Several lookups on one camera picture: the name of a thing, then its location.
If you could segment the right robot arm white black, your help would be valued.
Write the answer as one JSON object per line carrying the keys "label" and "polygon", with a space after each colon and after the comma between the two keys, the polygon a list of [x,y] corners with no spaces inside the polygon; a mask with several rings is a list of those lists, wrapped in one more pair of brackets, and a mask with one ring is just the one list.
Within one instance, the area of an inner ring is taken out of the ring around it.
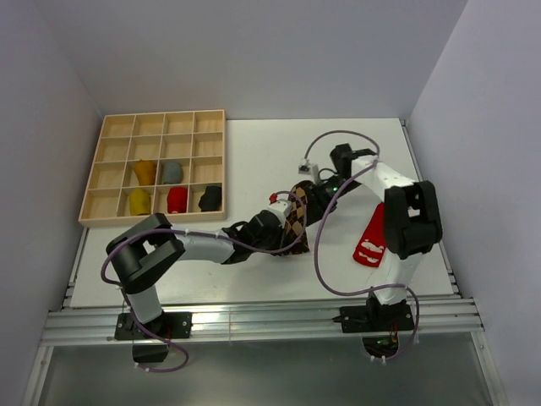
{"label": "right robot arm white black", "polygon": [[329,292],[356,296],[331,288],[320,270],[320,240],[327,217],[337,200],[358,184],[367,187],[383,202],[383,239],[386,251],[380,270],[383,283],[369,288],[364,305],[346,306],[333,319],[344,333],[414,331],[418,315],[413,315],[407,296],[413,275],[424,255],[443,235],[435,187],[430,181],[414,181],[381,163],[377,151],[354,151],[350,145],[337,145],[330,153],[337,170],[337,183],[319,186],[329,196],[314,241],[314,268],[320,283]]}

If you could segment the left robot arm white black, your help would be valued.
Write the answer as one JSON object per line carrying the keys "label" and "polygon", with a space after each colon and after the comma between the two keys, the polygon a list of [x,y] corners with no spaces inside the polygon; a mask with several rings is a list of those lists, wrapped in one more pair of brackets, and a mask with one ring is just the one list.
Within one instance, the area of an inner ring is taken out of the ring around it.
{"label": "left robot arm white black", "polygon": [[156,213],[112,240],[106,247],[107,260],[134,311],[134,328],[144,337],[163,331],[156,283],[176,261],[244,262],[255,251],[277,250],[285,222],[284,214],[263,210],[248,222],[210,233],[174,229],[164,214]]}

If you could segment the mustard yellow striped sock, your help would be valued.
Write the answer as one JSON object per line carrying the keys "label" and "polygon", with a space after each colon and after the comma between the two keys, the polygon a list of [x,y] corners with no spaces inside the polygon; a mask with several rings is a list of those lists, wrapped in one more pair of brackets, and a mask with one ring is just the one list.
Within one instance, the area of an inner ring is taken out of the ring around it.
{"label": "mustard yellow striped sock", "polygon": [[156,164],[149,160],[139,160],[133,165],[133,172],[140,186],[151,186],[156,181]]}

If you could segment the brown argyle sock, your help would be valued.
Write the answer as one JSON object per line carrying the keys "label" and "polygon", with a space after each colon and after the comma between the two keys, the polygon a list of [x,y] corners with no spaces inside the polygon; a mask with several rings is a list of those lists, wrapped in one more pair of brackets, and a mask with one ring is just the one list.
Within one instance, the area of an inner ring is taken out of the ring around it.
{"label": "brown argyle sock", "polygon": [[[293,186],[291,190],[291,192],[304,203],[306,209],[309,208],[309,191],[312,186],[314,186],[312,181],[304,180]],[[286,218],[280,247],[287,247],[292,244],[297,237],[300,237],[300,240],[289,250],[281,252],[279,256],[309,253],[308,237],[306,232],[303,231],[303,221],[306,217],[305,211],[294,197],[290,196],[288,200],[292,203],[292,209]]]}

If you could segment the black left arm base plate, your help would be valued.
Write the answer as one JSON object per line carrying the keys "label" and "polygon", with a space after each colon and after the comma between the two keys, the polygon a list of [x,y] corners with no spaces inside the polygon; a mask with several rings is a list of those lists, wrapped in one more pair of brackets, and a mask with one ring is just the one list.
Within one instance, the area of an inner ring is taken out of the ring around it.
{"label": "black left arm base plate", "polygon": [[[190,312],[164,312],[155,320],[143,324],[143,327],[158,337],[167,339],[186,339],[190,337],[192,314]],[[117,318],[114,339],[133,341],[151,339],[134,321],[130,313],[121,313]]]}

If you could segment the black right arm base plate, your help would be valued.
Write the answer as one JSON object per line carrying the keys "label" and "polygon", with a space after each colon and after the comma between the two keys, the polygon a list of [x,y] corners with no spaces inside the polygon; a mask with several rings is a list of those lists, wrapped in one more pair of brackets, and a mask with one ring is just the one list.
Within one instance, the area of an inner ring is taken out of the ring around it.
{"label": "black right arm base plate", "polygon": [[414,328],[408,304],[342,306],[332,321],[341,325],[343,333],[408,332]]}

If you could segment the grey sock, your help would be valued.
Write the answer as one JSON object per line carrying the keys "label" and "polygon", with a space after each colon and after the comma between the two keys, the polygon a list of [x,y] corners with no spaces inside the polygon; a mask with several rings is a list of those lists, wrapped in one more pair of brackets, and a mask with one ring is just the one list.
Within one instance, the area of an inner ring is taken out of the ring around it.
{"label": "grey sock", "polygon": [[163,184],[180,184],[183,181],[183,168],[179,162],[167,161],[162,164]]}

